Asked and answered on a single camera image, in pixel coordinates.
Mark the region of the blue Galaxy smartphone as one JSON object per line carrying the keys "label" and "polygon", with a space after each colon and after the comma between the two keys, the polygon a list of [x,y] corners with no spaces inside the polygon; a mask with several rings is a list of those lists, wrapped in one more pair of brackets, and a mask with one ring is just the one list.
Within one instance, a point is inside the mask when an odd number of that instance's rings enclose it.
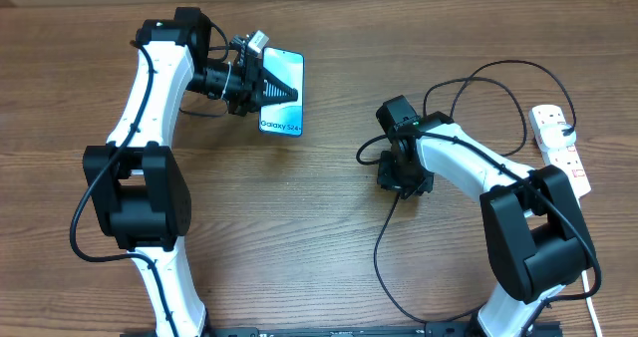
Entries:
{"label": "blue Galaxy smartphone", "polygon": [[303,133],[304,57],[296,52],[266,47],[263,68],[267,74],[259,129],[264,133],[300,137]]}

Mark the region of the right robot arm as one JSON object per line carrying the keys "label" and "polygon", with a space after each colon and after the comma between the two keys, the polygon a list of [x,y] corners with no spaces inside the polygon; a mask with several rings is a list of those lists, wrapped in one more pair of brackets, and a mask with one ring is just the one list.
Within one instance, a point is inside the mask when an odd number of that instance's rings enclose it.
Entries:
{"label": "right robot arm", "polygon": [[578,198],[556,166],[518,164],[471,139],[441,112],[420,116],[403,96],[376,119],[391,143],[376,165],[378,185],[400,199],[433,188],[439,175],[480,205],[490,268],[497,285],[480,308],[427,322],[427,336],[560,336],[542,310],[567,300],[563,289],[601,268]]}

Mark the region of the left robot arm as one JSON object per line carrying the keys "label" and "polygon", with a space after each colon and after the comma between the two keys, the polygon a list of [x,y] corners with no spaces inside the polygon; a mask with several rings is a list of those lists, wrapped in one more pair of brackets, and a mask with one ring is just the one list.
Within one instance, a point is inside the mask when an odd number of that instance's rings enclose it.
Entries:
{"label": "left robot arm", "polygon": [[83,155],[88,187],[81,204],[94,207],[119,259],[139,270],[158,336],[214,332],[186,256],[191,196],[172,152],[184,95],[220,101],[231,115],[255,113],[263,132],[303,131],[304,57],[271,47],[261,31],[213,46],[216,31],[196,7],[145,21],[134,40],[138,70],[123,114],[106,142]]}

